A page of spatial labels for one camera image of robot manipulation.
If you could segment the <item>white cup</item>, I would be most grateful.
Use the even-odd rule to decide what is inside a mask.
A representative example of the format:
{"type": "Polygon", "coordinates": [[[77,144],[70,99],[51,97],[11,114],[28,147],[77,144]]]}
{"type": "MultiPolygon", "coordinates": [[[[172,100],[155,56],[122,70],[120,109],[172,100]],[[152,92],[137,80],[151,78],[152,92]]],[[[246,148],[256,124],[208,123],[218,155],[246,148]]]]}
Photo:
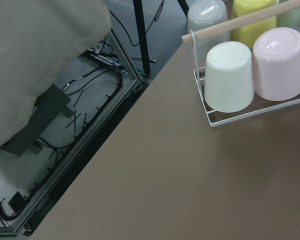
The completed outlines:
{"type": "Polygon", "coordinates": [[[218,112],[234,113],[254,99],[252,54],[243,43],[227,41],[206,56],[204,98],[218,112]]]}

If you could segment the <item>grey cup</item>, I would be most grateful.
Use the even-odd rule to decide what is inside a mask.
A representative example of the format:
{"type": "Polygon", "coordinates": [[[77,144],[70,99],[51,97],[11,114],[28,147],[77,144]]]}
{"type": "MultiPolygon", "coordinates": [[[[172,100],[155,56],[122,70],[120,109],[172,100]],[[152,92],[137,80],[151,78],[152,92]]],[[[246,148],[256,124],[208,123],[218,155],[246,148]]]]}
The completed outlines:
{"type": "MultiPolygon", "coordinates": [[[[221,0],[197,0],[193,3],[187,13],[188,33],[196,32],[228,20],[226,5],[221,0]]],[[[190,45],[190,50],[197,56],[197,62],[200,66],[206,64],[206,57],[211,48],[214,46],[230,41],[228,31],[219,35],[195,40],[195,46],[190,45]]]]}

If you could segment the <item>yellow cup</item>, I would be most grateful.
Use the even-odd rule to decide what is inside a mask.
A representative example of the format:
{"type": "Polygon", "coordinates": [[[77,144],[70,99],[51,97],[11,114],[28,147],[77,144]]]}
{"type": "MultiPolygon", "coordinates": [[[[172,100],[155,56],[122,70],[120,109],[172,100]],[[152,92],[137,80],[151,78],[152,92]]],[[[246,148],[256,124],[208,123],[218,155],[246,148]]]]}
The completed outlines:
{"type": "MultiPolygon", "coordinates": [[[[234,0],[231,18],[241,17],[276,4],[276,0],[234,0]]],[[[233,41],[243,43],[252,49],[260,35],[276,26],[277,17],[274,16],[231,30],[230,37],[233,41]]]]}

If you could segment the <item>pink cup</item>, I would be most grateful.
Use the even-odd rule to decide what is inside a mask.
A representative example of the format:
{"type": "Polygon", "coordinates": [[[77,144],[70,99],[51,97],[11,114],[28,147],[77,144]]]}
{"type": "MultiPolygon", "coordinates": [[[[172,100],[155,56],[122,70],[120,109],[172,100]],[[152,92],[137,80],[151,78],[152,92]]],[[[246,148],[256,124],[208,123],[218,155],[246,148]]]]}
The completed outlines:
{"type": "Polygon", "coordinates": [[[269,101],[285,101],[300,94],[300,33],[273,28],[252,49],[255,93],[269,101]]]}

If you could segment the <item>green cup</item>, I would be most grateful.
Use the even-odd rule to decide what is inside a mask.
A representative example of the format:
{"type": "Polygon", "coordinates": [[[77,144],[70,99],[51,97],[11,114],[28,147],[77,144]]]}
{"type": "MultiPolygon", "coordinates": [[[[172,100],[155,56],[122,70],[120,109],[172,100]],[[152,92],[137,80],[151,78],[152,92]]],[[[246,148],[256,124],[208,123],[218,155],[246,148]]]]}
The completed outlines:
{"type": "Polygon", "coordinates": [[[277,28],[292,28],[300,32],[300,8],[277,15],[277,28]]]}

